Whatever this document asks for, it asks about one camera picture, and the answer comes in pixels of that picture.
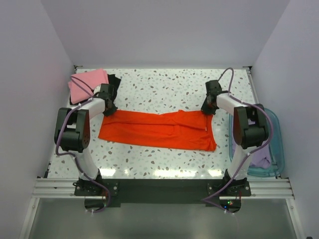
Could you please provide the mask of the orange t shirt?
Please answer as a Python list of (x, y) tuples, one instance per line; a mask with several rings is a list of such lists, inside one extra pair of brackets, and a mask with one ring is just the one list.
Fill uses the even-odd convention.
[(212, 119), (201, 111), (116, 111), (103, 118), (98, 138), (139, 146), (215, 151)]

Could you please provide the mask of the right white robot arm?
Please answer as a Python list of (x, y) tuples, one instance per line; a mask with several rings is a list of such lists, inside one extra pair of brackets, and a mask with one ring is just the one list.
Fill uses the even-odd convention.
[(232, 135), (236, 148), (222, 183), (223, 192), (232, 196), (240, 189), (238, 181), (247, 178), (253, 153), (265, 147), (270, 139), (268, 126), (271, 120), (261, 104), (249, 104), (235, 98), (222, 90), (218, 80), (206, 82), (205, 87), (206, 98), (201, 111), (206, 115), (215, 115), (217, 110), (222, 109), (233, 117)]

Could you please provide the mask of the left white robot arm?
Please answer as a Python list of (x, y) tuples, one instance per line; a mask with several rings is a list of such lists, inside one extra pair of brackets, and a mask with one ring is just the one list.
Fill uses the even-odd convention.
[(97, 179), (100, 171), (88, 150), (90, 120), (97, 115), (108, 117), (116, 112), (114, 100), (118, 88), (114, 84), (101, 84), (85, 102), (58, 110), (54, 134), (55, 154), (69, 155), (73, 159), (79, 178), (87, 181), (85, 188), (91, 195), (99, 195), (103, 191), (103, 183)]

